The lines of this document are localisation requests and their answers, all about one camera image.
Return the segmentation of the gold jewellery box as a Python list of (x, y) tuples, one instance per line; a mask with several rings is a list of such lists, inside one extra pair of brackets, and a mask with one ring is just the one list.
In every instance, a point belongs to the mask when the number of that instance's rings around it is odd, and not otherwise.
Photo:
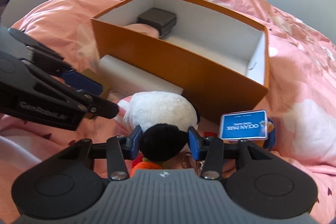
[(81, 74), (87, 78), (84, 80), (84, 90), (101, 98), (108, 98), (112, 89), (106, 79), (88, 68), (82, 71)]

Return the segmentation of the silver cylindrical case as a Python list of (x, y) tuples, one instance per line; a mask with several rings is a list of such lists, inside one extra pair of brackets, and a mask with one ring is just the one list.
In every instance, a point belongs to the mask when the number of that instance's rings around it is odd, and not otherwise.
[(111, 88), (125, 97), (152, 91), (183, 93), (183, 88), (110, 55), (100, 59), (98, 68)]

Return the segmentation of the white black panda plush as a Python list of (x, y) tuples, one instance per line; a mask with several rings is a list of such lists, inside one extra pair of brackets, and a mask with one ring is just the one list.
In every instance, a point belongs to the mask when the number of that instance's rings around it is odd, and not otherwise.
[(186, 150), (188, 129), (197, 129), (201, 119), (192, 103), (171, 92), (139, 92), (117, 105), (117, 126), (126, 134), (142, 129), (139, 150), (152, 162), (169, 161)]

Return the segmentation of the blue Ocean Park tag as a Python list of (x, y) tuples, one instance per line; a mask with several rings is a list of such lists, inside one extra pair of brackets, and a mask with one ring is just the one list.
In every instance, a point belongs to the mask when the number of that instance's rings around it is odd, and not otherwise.
[(266, 110), (223, 114), (220, 120), (219, 138), (225, 141), (268, 139)]

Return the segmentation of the brown bear plush blue outfit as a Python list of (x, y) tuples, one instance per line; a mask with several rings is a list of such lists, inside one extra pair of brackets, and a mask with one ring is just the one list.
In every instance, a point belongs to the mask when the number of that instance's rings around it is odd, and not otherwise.
[(260, 147), (272, 151), (276, 143), (276, 129), (273, 121), (268, 118), (268, 138), (266, 140), (261, 140), (258, 142)]

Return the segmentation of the dark grey square box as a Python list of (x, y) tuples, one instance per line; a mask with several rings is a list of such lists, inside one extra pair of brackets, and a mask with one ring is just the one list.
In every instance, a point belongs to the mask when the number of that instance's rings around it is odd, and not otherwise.
[(163, 38), (171, 33), (177, 24), (177, 16), (169, 11), (151, 8), (137, 16), (137, 23), (155, 28), (159, 32), (159, 37)]

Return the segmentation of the orange green plush carrot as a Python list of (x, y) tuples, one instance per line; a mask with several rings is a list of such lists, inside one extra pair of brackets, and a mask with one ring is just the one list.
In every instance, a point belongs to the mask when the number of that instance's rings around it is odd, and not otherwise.
[(164, 169), (166, 166), (167, 162), (153, 162), (143, 155), (138, 155), (137, 158), (132, 161), (130, 177), (133, 177), (135, 172), (140, 169)]

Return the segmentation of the pink folded garment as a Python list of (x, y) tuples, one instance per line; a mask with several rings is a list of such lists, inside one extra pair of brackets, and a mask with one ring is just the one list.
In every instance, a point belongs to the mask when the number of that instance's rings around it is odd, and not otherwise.
[(127, 26), (124, 26), (124, 28), (131, 31), (139, 32), (140, 34), (144, 34), (152, 38), (156, 39), (159, 38), (159, 31), (156, 28), (151, 27), (147, 24), (141, 24), (141, 23), (129, 24)]

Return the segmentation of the orange cardboard storage box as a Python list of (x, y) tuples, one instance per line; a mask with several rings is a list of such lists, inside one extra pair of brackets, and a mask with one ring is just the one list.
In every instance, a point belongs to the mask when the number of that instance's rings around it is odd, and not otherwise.
[[(160, 9), (177, 22), (163, 39), (128, 29)], [(203, 118), (252, 110), (269, 90), (268, 31), (205, 0), (125, 0), (91, 20), (100, 56), (110, 55), (183, 89)]]

